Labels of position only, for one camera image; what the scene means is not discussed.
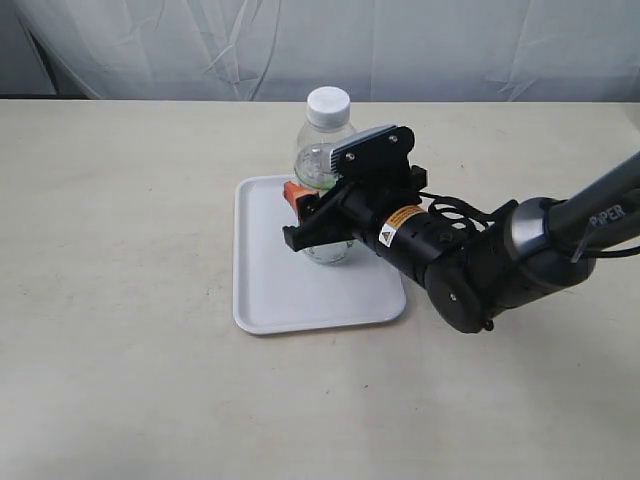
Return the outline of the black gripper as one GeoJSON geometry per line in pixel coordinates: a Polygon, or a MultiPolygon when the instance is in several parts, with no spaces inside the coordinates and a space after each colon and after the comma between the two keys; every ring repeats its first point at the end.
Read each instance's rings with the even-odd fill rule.
{"type": "Polygon", "coordinates": [[[303,187],[292,181],[283,186],[283,197],[298,224],[282,228],[285,244],[294,252],[350,240],[361,240],[400,205],[400,193],[389,188],[340,183],[329,192],[303,187]]]}

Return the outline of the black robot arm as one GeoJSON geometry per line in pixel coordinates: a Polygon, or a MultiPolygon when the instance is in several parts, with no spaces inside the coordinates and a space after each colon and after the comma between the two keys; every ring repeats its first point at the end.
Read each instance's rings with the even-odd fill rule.
{"type": "Polygon", "coordinates": [[[320,194],[287,182],[298,222],[293,251],[356,240],[422,287],[462,333],[491,330],[502,312],[584,282],[603,258],[639,249],[639,160],[631,157],[574,197],[508,201],[491,213],[428,197],[427,173],[406,158],[340,178],[320,194]]]}

